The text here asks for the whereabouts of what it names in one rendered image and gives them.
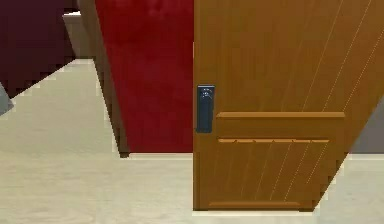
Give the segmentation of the brown wooden room door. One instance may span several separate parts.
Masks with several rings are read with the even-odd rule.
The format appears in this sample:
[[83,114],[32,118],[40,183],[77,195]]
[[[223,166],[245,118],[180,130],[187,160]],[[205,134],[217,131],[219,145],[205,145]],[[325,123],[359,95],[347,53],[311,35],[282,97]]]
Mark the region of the brown wooden room door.
[[384,96],[384,0],[194,0],[193,53],[194,209],[311,211]]

